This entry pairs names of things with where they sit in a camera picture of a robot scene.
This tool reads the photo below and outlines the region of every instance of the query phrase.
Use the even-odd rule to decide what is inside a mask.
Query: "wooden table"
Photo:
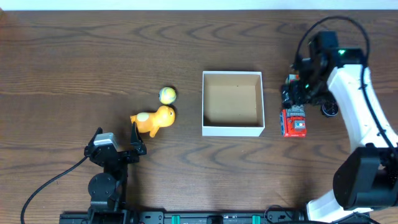
[[[128,200],[139,208],[265,210],[302,207],[331,189],[349,155],[341,116],[308,106],[308,137],[280,135],[279,87],[303,33],[318,19],[344,14],[369,32],[379,101],[398,127],[398,15],[395,11],[89,11],[6,12],[0,25],[0,223],[18,223],[22,205],[44,182],[74,165],[101,126],[122,148],[129,115],[156,110],[173,85],[177,119],[129,168]],[[341,45],[363,45],[349,24],[331,21]],[[204,70],[261,71],[266,129],[259,138],[203,138]],[[65,210],[86,211],[85,162],[39,193],[27,223],[57,223]],[[374,212],[398,223],[398,210]]]

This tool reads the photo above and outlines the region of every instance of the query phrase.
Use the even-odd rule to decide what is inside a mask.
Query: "black wheel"
[[[338,106],[337,103],[324,103],[321,105],[321,113],[327,117],[331,118],[338,114]]]

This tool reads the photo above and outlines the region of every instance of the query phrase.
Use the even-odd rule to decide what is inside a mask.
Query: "small ball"
[[[175,90],[171,87],[164,87],[159,92],[159,100],[165,105],[174,103],[177,98]]]

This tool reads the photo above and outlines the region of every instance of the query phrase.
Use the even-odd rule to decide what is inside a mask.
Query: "orange toy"
[[[173,108],[161,106],[155,113],[139,113],[130,116],[131,123],[136,122],[140,133],[149,132],[150,137],[155,137],[159,128],[169,127],[174,123],[175,112]]]

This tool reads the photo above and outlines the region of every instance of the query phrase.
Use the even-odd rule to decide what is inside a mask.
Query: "open box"
[[[261,72],[203,72],[202,136],[260,136]]]

